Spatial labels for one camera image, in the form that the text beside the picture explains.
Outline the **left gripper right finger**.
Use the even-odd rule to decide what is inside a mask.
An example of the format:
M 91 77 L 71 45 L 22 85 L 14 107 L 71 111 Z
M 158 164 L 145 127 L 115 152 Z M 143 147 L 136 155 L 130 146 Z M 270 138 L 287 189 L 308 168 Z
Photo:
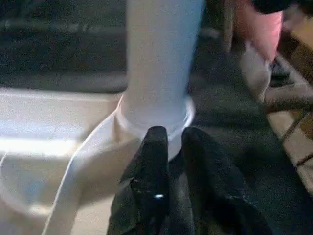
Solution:
M 186 128 L 182 157 L 197 235 L 270 235 L 272 228 L 228 153 L 208 133 Z

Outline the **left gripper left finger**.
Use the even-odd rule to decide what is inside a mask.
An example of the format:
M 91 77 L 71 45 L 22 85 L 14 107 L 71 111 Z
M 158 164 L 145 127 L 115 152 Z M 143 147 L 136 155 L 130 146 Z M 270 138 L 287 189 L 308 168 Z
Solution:
M 148 129 L 115 194 L 107 234 L 159 235 L 169 213 L 168 136 Z

